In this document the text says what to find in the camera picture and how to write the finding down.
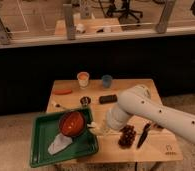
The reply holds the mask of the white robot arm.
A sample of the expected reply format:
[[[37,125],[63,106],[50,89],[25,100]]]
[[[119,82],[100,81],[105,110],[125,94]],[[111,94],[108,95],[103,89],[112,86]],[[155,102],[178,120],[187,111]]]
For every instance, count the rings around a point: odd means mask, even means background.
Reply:
[[[145,85],[120,92],[117,103],[106,112],[105,125],[119,131],[134,115],[151,120],[195,144],[195,115],[152,101]]]

